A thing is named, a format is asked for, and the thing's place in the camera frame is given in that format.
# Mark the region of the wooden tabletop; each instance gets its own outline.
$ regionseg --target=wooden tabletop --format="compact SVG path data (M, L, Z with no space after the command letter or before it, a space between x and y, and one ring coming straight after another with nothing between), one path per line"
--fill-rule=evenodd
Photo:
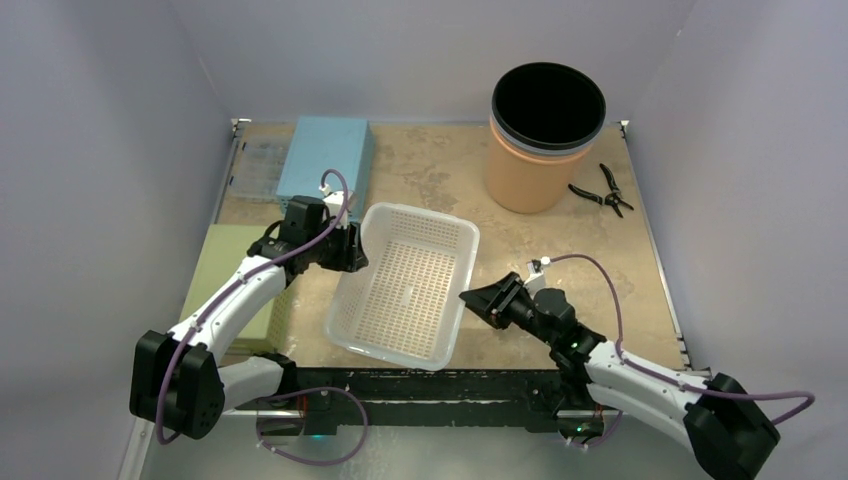
M610 127L601 132L575 183L606 194L609 188L598 163L608 165L623 197L636 209L625 210L623 219L612 208L571 193L553 209L535 215L516 214L498 206L483 185L487 126L372 128L377 150L367 205L402 203L474 222L481 236L472 288L493 283L510 271L526 277L525 265L534 258L572 252L591 255L609 271L618 290L625 348L665 367L682 367L630 157L618 129ZM291 124L251 124L242 142L255 135L291 135L292 131ZM226 192L218 223L268 225L280 217L276 203L246 201ZM324 337L324 319L339 275L313 267L290 287L294 301L282 353L301 366L394 366L349 352ZM616 338L612 298L603 277L589 262L575 259L557 263L547 270L546 277L548 286L565 291L581 322L610 339ZM542 342L515 326L497 331L466 311L448 368L553 368L548 351Z

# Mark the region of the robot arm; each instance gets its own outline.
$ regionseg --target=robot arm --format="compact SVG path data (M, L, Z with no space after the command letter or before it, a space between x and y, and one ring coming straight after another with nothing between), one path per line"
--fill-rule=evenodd
M550 346L572 403L594 401L653 426L691 451L713 478L754 478L780 440L772 422L753 401L693 391L745 390L724 374L707 380L620 350L577 320L562 290L545 288L543 268L549 263L531 262L526 283L513 272L460 298L490 326L504 329L515 323Z
M142 336L133 362L133 415L155 421L160 390L167 384L162 424L199 439L209 433L222 412L259 397L296 389L295 364L282 355L265 354L223 368L218 365L262 306L309 265L317 263L340 272L355 272L368 265L359 224L348 221L347 212L341 208L343 195L324 193L324 199L292 198L285 218L268 227L262 238L251 245L236 272L209 301L167 334L149 331ZM315 239L337 216L337 227L316 243ZM309 243L314 245L304 250L303 246ZM301 253L281 265L268 264L298 250ZM210 309L205 321L199 322ZM165 382L169 363L181 341L185 343L182 353Z

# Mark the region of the pliers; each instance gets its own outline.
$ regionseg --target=pliers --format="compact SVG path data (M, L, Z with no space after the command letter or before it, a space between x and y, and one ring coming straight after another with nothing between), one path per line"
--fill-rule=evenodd
M621 199L621 189L618 188L618 185L615 183L615 177L612 176L612 170L609 169L603 163L601 165L601 170L604 172L604 176L607 177L607 185L609 185L612 193L607 195L606 197L601 197L600 195L592 192L587 192L582 188L575 187L572 184L568 184L568 189L577 194L577 196L583 197L587 200L591 200L598 205L609 205L615 210L615 213L618 214L619 217L624 218L624 215L621 214L621 209L618 207L619 205L629 208L633 210L633 205L625 202Z

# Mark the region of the cable connector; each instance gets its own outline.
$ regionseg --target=cable connector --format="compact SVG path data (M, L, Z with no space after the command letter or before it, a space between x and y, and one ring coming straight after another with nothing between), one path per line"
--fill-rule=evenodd
M350 206L353 205L353 203L355 202L355 197L354 197L354 193L352 191L348 191L348 195L349 196L348 196L348 199L347 199L347 204L348 204L348 208L350 208ZM324 205L326 205L327 210L330 211L330 217L340 216L339 225L336 228L347 228L348 227L348 212L347 211L344 211L344 212L341 211L343 202L344 202L344 192L341 192L341 191L332 192L329 195L327 195L326 197L324 197Z
M538 260L530 260L527 262L527 270L530 276L524 282L524 288L530 294L530 298L536 296L539 290L547 286L545 281L545 269L551 264L551 257L542 257Z

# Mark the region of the bucket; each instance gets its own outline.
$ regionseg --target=bucket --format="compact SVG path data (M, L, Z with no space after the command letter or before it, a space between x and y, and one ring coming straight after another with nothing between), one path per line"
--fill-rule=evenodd
M492 94L489 195L518 213L556 205L605 116L603 93L573 68L528 63L507 72Z

